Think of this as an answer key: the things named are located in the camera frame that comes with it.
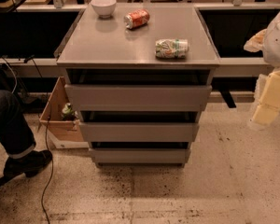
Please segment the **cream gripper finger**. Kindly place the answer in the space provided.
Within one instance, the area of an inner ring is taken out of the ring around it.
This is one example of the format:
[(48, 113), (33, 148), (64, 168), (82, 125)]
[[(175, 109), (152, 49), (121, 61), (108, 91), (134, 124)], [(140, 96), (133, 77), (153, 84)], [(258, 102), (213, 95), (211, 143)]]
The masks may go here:
[(264, 43), (264, 36), (266, 34), (266, 29), (263, 29), (253, 35), (249, 40), (244, 44), (244, 50), (249, 52), (258, 52), (262, 50)]
[(268, 126), (280, 113), (280, 68), (268, 76), (259, 75), (255, 91), (252, 126)]

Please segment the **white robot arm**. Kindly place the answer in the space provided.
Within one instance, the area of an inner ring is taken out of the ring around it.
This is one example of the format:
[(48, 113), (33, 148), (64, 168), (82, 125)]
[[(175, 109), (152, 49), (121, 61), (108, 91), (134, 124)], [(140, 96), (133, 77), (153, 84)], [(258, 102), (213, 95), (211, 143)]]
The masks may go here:
[(280, 11), (266, 29), (245, 42), (244, 50), (261, 50), (264, 62), (274, 67), (268, 76), (260, 76), (257, 82), (259, 97), (249, 126), (260, 130), (269, 126), (280, 113)]

